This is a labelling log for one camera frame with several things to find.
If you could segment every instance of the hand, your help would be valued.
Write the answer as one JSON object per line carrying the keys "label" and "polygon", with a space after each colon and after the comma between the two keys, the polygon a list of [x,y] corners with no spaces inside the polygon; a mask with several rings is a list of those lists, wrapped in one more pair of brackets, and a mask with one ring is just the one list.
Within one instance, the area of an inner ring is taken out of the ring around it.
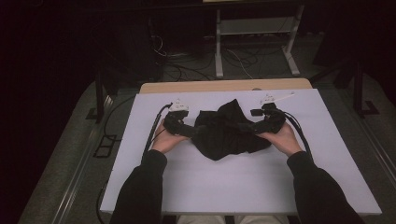
{"label": "hand", "polygon": [[172,135],[163,127],[163,120],[155,131],[154,143],[151,149],[155,149],[165,154],[166,152],[172,150],[179,142],[189,139],[188,137],[182,135]]}
{"label": "hand", "polygon": [[285,153],[288,157],[292,154],[302,151],[293,129],[285,122],[278,133],[259,133],[257,136],[270,141],[279,151]]}

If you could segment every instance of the long sleeve shirt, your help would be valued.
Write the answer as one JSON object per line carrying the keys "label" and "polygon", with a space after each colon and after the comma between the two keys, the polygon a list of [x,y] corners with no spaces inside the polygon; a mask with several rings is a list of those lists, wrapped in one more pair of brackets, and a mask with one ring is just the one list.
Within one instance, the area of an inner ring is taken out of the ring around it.
{"label": "long sleeve shirt", "polygon": [[[166,157],[157,150],[145,155],[122,186],[110,224],[161,223],[166,163]],[[290,156],[288,166],[294,175],[295,201],[303,224],[364,223],[337,182],[305,152]]]}

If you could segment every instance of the person's left hand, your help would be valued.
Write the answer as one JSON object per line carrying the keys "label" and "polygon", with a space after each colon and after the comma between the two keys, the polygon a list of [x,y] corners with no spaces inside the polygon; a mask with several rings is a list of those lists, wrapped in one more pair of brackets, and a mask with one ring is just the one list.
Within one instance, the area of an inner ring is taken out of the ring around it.
{"label": "person's left hand", "polygon": [[154,134],[154,142],[151,149],[155,149],[165,154],[166,152],[172,150],[179,142],[189,139],[182,135],[172,135],[163,127],[163,120],[158,126]]}

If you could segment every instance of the crumpled fabric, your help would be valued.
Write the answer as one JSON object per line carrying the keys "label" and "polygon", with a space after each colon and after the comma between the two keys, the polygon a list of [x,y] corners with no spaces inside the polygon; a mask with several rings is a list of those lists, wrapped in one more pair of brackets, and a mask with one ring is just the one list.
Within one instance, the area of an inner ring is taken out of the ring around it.
{"label": "crumpled fabric", "polygon": [[230,154],[253,153],[271,146],[266,139],[240,131],[238,123],[253,122],[245,117],[236,99],[222,105],[218,111],[200,111],[194,124],[198,132],[191,141],[213,161]]}

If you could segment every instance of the person's right hand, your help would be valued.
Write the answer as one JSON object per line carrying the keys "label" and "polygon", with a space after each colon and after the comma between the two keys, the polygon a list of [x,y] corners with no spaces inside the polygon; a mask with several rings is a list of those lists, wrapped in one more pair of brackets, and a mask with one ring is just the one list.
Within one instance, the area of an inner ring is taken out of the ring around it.
{"label": "person's right hand", "polygon": [[293,129],[285,122],[278,133],[259,133],[257,136],[270,141],[279,151],[285,153],[288,157],[292,154],[302,151]]}

